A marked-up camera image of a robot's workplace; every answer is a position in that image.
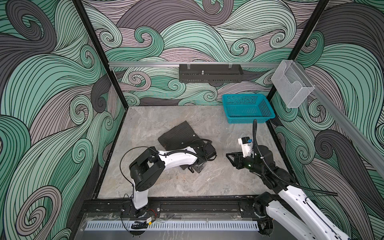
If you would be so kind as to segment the dark pinstriped long sleeve shirt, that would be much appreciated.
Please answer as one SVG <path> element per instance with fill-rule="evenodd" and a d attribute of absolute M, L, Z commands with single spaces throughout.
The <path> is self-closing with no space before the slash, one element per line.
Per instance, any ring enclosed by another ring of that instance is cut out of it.
<path fill-rule="evenodd" d="M 199 139 L 193 128 L 187 121 L 182 122 L 168 132 L 162 134 L 158 141 L 166 151 L 179 150 Z"/>

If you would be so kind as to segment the teal plastic basket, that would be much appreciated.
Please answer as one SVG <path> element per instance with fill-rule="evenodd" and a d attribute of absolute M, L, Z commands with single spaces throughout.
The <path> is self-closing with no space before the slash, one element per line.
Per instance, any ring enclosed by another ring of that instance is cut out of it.
<path fill-rule="evenodd" d="M 229 124 L 252 124 L 254 120 L 265 123 L 276 116 L 261 94 L 227 94 L 222 96 L 222 101 Z"/>

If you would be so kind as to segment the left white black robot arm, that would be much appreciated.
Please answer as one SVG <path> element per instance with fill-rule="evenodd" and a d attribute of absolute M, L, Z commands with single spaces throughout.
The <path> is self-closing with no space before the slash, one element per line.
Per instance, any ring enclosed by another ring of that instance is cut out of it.
<path fill-rule="evenodd" d="M 154 146 L 143 148 L 145 150 L 129 165 L 129 178 L 122 170 L 124 158 L 119 162 L 120 173 L 133 188 L 131 201 L 137 211 L 147 207 L 149 189 L 164 171 L 181 167 L 192 173 L 200 173 L 207 162 L 214 161 L 217 157 L 212 141 L 201 138 L 182 141 L 177 147 L 168 146 L 165 151 L 157 150 Z"/>

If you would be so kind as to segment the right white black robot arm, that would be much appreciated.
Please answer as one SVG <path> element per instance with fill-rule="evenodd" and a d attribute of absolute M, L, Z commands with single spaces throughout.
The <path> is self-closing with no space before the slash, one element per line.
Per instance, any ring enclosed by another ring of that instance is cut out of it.
<path fill-rule="evenodd" d="M 241 152 L 228 153 L 227 159 L 238 170 L 246 169 L 257 175 L 274 193 L 257 196 L 252 208 L 258 217 L 278 222 L 298 240 L 348 240 L 350 236 L 339 229 L 305 193 L 337 196 L 337 193 L 310 189 L 296 183 L 286 170 L 277 167 L 273 153 L 256 140 L 257 120 L 253 121 L 252 137 L 238 140 Z"/>

